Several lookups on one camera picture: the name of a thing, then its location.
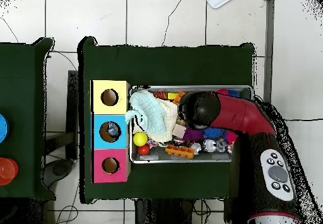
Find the pink cube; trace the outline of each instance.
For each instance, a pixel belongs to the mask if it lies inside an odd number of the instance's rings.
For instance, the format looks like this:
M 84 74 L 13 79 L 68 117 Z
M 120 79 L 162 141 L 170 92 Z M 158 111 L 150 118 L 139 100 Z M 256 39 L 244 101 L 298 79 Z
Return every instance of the pink cube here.
M 131 169 L 127 149 L 94 150 L 94 183 L 126 182 Z

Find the round hole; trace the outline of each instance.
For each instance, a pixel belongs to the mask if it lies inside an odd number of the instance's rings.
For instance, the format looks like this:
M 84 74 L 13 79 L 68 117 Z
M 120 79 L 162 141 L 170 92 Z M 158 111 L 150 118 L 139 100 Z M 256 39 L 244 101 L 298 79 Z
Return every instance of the round hole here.
M 101 125 L 100 137 L 108 143 L 113 143 L 118 140 L 121 135 L 121 129 L 115 122 L 106 122 Z
M 119 162 L 117 159 L 109 157 L 102 162 L 102 168 L 105 173 L 114 174 L 119 169 Z
M 101 101 L 107 106 L 114 106 L 119 99 L 118 93 L 114 89 L 105 90 L 101 94 Z

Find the drill button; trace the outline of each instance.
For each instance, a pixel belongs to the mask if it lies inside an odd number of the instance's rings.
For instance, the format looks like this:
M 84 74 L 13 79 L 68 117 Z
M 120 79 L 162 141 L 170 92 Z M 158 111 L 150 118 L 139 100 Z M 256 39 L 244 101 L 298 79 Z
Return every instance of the drill button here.
M 273 182 L 271 184 L 271 187 L 274 188 L 275 190 L 279 190 L 280 189 L 280 184 L 278 182 Z
M 280 166 L 280 167 L 283 167 L 284 166 L 284 164 L 283 164 L 283 162 L 282 161 L 277 161 L 277 164 Z
M 285 169 L 273 166 L 268 170 L 270 178 L 278 182 L 286 182 L 288 180 L 288 173 Z
M 267 163 L 270 164 L 270 165 L 274 165 L 275 161 L 273 159 L 271 159 L 271 158 L 268 158 Z
M 283 184 L 283 189 L 284 189 L 286 192 L 290 192 L 290 188 L 289 188 L 286 184 Z
M 277 154 L 275 154 L 275 153 L 271 153 L 270 155 L 271 155 L 271 157 L 272 157 L 273 159 L 277 159 L 277 158 L 278 158 Z

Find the yellow cube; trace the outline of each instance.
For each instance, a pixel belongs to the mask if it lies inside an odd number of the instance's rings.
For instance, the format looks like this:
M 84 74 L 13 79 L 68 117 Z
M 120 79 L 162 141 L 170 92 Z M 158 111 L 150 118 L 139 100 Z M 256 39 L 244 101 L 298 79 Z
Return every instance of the yellow cube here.
M 129 84 L 126 81 L 93 80 L 93 113 L 124 115 L 127 112 Z

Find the green table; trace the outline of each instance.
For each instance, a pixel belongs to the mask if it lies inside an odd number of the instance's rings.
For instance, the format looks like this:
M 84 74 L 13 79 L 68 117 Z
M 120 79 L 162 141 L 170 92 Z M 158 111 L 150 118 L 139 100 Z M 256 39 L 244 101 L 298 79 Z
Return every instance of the green table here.
M 88 37 L 78 46 L 80 143 L 85 145 L 80 148 L 81 201 L 228 197 L 229 163 L 132 164 L 127 182 L 92 184 L 90 80 L 126 80 L 130 85 L 252 86 L 253 45 L 149 48 L 95 43 Z
M 55 199 L 40 179 L 45 156 L 44 59 L 53 40 L 40 38 L 32 45 L 0 44 L 0 114 L 9 133 L 0 143 L 0 157 L 19 166 L 17 177 L 0 186 L 0 197 Z

